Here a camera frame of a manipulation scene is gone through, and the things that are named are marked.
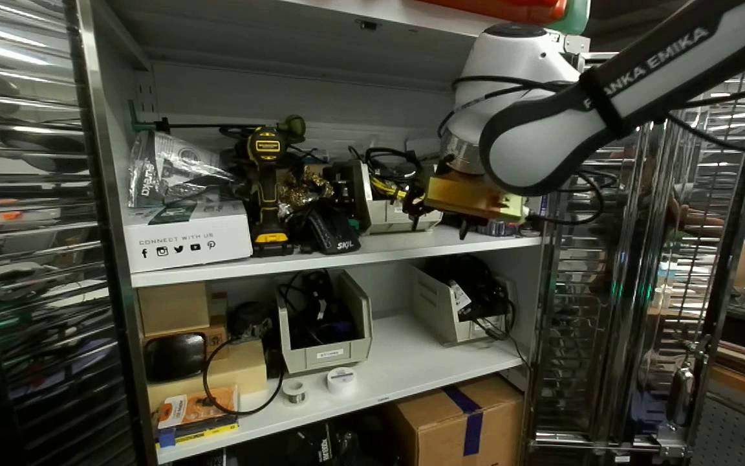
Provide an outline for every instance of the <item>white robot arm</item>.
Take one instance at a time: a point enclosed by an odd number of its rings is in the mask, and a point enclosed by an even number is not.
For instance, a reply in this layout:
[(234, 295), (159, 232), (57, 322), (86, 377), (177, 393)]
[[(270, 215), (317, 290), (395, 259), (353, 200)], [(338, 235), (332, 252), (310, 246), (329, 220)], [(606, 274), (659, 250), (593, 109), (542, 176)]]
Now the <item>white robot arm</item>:
[(693, 0), (583, 75), (549, 34), (494, 27), (477, 39), (447, 129), (459, 149), (479, 151), (494, 185), (536, 197), (560, 189), (601, 145), (742, 71), (745, 0)]

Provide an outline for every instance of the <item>black robot arm segment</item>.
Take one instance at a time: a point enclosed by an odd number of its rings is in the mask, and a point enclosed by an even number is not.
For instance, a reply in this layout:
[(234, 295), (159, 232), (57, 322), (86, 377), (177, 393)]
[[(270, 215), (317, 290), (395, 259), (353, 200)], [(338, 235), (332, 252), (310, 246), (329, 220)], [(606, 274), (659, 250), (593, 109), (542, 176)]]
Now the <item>black robot arm segment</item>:
[(650, 36), (542, 101), (481, 129), (490, 176), (514, 195), (560, 189), (601, 145), (745, 71), (745, 0), (695, 0)]

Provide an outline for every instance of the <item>ceiling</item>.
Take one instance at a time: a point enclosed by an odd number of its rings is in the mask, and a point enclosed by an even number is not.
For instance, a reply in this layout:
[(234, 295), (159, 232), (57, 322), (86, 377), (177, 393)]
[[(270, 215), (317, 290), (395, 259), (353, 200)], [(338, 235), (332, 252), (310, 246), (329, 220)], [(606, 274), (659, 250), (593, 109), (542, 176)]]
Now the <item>ceiling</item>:
[(688, 0), (593, 0), (587, 36), (596, 49), (624, 49)]

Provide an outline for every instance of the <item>brown cardboard box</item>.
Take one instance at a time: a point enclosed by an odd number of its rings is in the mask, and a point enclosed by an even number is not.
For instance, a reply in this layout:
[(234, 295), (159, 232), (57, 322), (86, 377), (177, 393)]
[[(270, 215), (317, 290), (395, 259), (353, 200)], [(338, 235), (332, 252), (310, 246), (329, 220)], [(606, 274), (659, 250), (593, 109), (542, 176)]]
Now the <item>brown cardboard box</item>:
[(398, 402), (392, 424), (410, 466), (521, 466), (522, 408), (505, 379), (490, 377)]
[(143, 334), (187, 334), (210, 327), (210, 295), (205, 282), (138, 290)]
[[(267, 389), (267, 364), (262, 339), (236, 343), (218, 352), (210, 369), (210, 389), (236, 389), (236, 393), (256, 393)], [(168, 397), (201, 393), (201, 379), (170, 384), (147, 384), (147, 404), (160, 408)]]

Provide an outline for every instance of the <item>robotic arm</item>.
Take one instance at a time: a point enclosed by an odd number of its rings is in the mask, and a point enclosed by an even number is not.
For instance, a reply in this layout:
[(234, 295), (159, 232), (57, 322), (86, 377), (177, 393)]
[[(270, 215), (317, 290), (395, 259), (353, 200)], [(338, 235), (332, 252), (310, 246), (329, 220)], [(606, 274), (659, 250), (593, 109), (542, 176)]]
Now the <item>robotic arm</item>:
[(560, 189), (601, 145), (742, 71), (745, 0), (693, 0), (583, 75), (549, 34), (494, 27), (477, 39), (447, 129), (464, 154), (479, 149), (494, 185), (536, 197)]

